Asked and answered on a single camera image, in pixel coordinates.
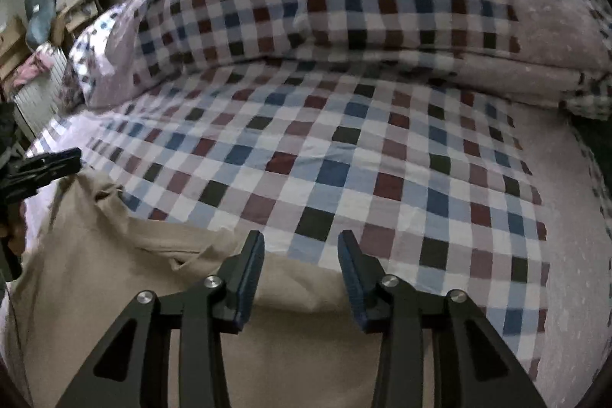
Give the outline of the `person's left hand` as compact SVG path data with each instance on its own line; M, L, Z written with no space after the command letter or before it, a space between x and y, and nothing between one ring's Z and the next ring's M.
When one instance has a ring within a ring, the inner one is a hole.
M13 204L8 211L7 240L8 247L17 256L22 256L26 250L26 205L24 202Z

